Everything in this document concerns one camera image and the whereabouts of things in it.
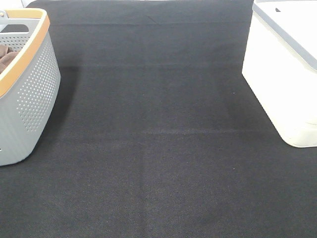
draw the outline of container lid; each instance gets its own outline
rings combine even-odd
[[[317,70],[317,0],[255,0],[253,11]]]

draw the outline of white storage bin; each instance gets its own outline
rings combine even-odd
[[[25,159],[52,111],[60,74],[42,9],[0,11],[0,25],[26,25],[28,32],[0,33],[0,44],[20,51],[0,74],[0,165]]]
[[[242,69],[282,139],[295,147],[317,146],[316,12],[315,0],[256,0]]]

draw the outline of black fabric mat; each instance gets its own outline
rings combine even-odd
[[[61,86],[0,167],[1,238],[316,237],[317,148],[284,143],[241,75],[251,1],[78,1],[63,22],[71,2],[32,4]]]

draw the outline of perforated basket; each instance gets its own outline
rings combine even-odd
[[[0,74],[0,165],[19,162],[33,151],[60,83],[47,13],[37,8],[0,10],[0,25],[21,24],[29,31],[0,33],[0,45],[20,51]]]

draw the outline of laundry basket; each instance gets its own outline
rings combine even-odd
[[[34,149],[52,111],[60,73],[44,10],[0,10],[0,25],[28,28],[0,33],[0,45],[19,51],[0,74],[0,165],[8,165]]]
[[[316,12],[317,0],[255,0],[242,69],[282,139],[295,147],[317,146]]]

